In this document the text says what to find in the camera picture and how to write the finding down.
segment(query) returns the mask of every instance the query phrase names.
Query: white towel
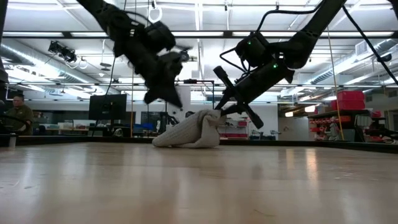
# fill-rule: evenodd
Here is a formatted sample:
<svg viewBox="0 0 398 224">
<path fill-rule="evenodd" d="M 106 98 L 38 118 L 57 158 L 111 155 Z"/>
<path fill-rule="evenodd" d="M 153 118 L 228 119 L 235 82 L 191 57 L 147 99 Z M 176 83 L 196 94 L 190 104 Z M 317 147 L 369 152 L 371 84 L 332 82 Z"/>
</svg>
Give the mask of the white towel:
<svg viewBox="0 0 398 224">
<path fill-rule="evenodd" d="M 209 148 L 220 145 L 217 127 L 224 124 L 220 110 L 201 110 L 157 136 L 155 147 Z"/>
</svg>

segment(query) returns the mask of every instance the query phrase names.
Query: wooden floor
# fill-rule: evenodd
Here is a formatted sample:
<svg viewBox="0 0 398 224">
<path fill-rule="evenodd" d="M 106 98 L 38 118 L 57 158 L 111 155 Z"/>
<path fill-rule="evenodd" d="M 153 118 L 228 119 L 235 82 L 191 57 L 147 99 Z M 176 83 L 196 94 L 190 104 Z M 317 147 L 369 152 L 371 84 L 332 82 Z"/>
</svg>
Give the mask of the wooden floor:
<svg viewBox="0 0 398 224">
<path fill-rule="evenodd" d="M 398 156 L 78 143 L 0 152 L 1 224 L 388 224 Z"/>
</svg>

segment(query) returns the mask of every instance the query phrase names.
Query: person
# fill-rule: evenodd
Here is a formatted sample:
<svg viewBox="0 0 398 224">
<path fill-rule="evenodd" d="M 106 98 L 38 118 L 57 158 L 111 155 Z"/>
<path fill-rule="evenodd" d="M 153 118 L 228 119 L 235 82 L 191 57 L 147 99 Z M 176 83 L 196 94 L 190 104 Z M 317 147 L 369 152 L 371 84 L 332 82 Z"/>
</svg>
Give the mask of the person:
<svg viewBox="0 0 398 224">
<path fill-rule="evenodd" d="M 28 106 L 25 105 L 25 96 L 23 94 L 18 94 L 17 96 L 14 97 L 12 104 L 14 105 L 14 107 L 9 109 L 6 112 L 6 115 L 26 121 L 26 123 L 28 123 L 29 126 L 26 127 L 24 123 L 10 119 L 7 121 L 6 125 L 12 126 L 13 130 L 22 131 L 21 135 L 26 135 L 26 136 L 32 135 L 33 111 Z"/>
</svg>

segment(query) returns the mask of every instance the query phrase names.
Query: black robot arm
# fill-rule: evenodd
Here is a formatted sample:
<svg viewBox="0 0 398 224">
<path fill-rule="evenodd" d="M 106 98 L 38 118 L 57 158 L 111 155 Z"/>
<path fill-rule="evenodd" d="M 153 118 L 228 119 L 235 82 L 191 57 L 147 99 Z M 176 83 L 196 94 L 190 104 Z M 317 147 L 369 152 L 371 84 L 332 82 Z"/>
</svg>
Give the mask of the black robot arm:
<svg viewBox="0 0 398 224">
<path fill-rule="evenodd" d="M 134 66 L 136 74 L 145 80 L 149 91 L 144 101 L 151 103 L 161 98 L 175 106 L 182 107 L 180 97 L 175 90 L 175 77 L 181 72 L 181 56 L 177 52 L 157 54 L 171 50 L 175 46 L 175 37 L 163 23 L 150 23 L 145 27 L 129 17 L 135 12 L 120 10 L 103 0 L 77 0 L 98 22 L 101 28 L 114 41 L 114 55 L 125 55 Z"/>
<path fill-rule="evenodd" d="M 346 0 L 323 0 L 310 22 L 286 42 L 268 43 L 259 31 L 252 32 L 240 41 L 235 52 L 242 61 L 247 61 L 255 69 L 236 80 L 235 85 L 221 66 L 213 70 L 226 85 L 216 109 L 221 110 L 230 98 L 234 98 L 236 104 L 223 109 L 222 114 L 246 112 L 256 128 L 261 128 L 264 123 L 249 103 L 284 78 L 292 83 L 294 70 L 304 67 L 322 32 L 345 2 Z"/>
</svg>

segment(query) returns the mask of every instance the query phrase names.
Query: dark shirt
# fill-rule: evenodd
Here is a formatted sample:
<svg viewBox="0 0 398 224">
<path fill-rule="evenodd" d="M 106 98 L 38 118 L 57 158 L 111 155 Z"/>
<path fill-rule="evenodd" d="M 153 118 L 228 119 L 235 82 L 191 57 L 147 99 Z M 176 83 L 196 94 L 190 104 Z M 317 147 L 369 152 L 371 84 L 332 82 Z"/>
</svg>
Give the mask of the dark shirt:
<svg viewBox="0 0 398 224">
<path fill-rule="evenodd" d="M 30 121 L 29 127 L 22 132 L 22 135 L 33 134 L 33 111 L 28 106 L 23 105 L 19 108 L 12 108 L 6 112 L 6 115 L 21 119 L 23 121 Z M 8 119 L 6 125 L 12 126 L 13 130 L 16 131 L 23 127 L 24 123 Z"/>
</svg>

